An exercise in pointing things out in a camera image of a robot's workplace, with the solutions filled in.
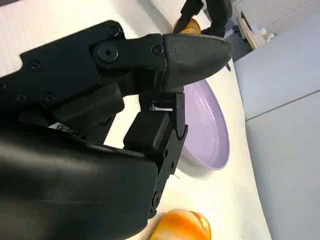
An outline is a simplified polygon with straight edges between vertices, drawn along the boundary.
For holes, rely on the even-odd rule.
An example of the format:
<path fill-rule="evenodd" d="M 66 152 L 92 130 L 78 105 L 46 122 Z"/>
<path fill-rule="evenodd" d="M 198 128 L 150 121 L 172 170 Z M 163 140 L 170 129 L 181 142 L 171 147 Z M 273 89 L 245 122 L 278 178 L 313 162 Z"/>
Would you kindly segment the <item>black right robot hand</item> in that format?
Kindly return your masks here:
<path fill-rule="evenodd" d="M 203 34 L 126 39 L 108 20 L 0 80 L 0 237 L 123 240 L 156 215 L 188 126 L 184 86 L 228 64 Z"/>

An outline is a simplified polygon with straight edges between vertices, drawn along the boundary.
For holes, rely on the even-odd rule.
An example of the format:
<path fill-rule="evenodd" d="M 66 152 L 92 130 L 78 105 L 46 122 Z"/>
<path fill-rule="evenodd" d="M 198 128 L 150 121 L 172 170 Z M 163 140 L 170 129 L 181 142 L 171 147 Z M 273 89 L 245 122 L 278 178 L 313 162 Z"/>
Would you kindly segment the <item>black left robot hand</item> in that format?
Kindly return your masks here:
<path fill-rule="evenodd" d="M 208 11 L 211 24 L 201 29 L 194 16 L 198 15 L 204 4 Z M 176 21 L 173 32 L 186 34 L 203 34 L 223 38 L 226 33 L 225 26 L 232 17 L 233 8 L 229 0 L 186 0 Z"/>

